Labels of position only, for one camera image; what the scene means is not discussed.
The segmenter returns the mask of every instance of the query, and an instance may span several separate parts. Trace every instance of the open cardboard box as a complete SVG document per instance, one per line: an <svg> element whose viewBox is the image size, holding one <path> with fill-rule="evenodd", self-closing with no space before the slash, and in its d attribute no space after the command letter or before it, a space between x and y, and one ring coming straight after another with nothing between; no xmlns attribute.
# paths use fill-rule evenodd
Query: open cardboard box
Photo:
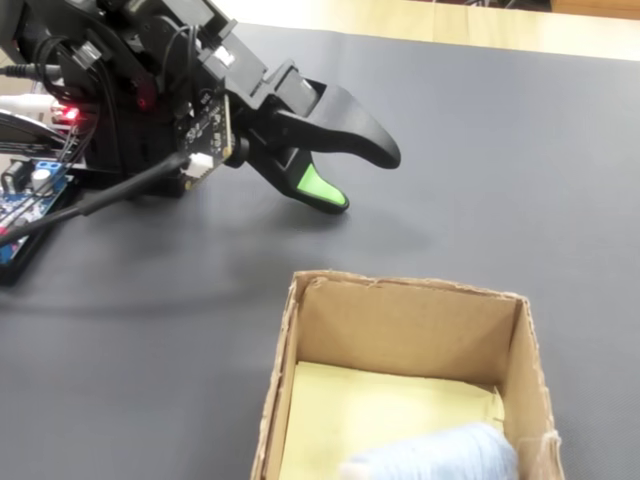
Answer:
<svg viewBox="0 0 640 480"><path fill-rule="evenodd" d="M298 361L498 387L522 480L562 480L527 299L441 280L294 277L251 480L278 480Z"/></svg>

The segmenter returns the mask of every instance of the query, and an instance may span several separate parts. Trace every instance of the dark gray mat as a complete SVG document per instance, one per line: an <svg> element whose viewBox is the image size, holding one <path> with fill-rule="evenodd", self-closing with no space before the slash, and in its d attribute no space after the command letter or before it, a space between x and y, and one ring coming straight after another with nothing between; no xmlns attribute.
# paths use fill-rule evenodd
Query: dark gray mat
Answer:
<svg viewBox="0 0 640 480"><path fill-rule="evenodd" d="M316 268L528 295L568 478L637 478L640 65L238 32L350 88L403 167L318 158L343 218L244 168L62 228L0 295L3 478L248 478L287 287Z"/></svg>

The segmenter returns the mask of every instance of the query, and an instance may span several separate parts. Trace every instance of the yellow paper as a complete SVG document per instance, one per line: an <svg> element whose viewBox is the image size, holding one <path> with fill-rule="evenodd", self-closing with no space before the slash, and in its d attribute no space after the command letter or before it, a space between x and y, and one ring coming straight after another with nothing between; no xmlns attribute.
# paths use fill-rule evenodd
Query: yellow paper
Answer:
<svg viewBox="0 0 640 480"><path fill-rule="evenodd" d="M353 454L473 422L502 431L503 420L497 391L301 362L280 480L334 480Z"/></svg>

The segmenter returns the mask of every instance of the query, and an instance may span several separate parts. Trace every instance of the blue yarn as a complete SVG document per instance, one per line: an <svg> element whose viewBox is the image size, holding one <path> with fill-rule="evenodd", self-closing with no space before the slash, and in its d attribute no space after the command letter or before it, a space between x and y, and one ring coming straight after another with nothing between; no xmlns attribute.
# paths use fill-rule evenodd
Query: blue yarn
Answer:
<svg viewBox="0 0 640 480"><path fill-rule="evenodd" d="M365 473L348 475L348 466ZM473 423L354 455L341 475L343 480L517 480L518 456L501 432Z"/></svg>

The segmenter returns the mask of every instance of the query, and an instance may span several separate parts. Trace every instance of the red led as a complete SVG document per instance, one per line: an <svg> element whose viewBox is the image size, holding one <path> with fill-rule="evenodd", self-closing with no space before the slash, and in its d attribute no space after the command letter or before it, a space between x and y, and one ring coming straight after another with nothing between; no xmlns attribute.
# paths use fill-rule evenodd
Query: red led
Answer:
<svg viewBox="0 0 640 480"><path fill-rule="evenodd" d="M78 115L80 115L80 110L78 110L77 108L69 107L65 109L63 115L67 120L75 120L76 118L78 118Z"/></svg>

